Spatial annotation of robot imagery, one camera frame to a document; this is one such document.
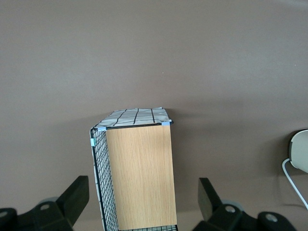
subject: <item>black wire grid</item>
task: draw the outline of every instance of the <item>black wire grid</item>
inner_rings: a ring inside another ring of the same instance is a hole
[[[137,230],[127,230],[127,231],[178,231],[178,227],[177,225],[168,225],[168,226],[144,228],[144,229],[137,229]]]
[[[105,231],[118,231],[116,218],[116,204],[112,185],[110,162],[108,156],[107,138],[105,131],[93,128],[90,131],[91,139],[95,140],[92,146],[97,195],[102,213],[102,221]]]

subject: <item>wooden panel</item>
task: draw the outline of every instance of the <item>wooden panel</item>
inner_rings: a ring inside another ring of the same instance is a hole
[[[120,230],[174,225],[170,126],[107,130]]]

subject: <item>black bracket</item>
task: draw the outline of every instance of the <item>black bracket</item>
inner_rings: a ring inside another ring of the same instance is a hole
[[[296,231],[278,213],[261,212],[256,219],[234,205],[223,204],[208,178],[199,179],[198,203],[204,220],[193,231]]]
[[[72,231],[89,201],[89,178],[79,176],[55,202],[44,202],[17,215],[0,209],[0,231]]]

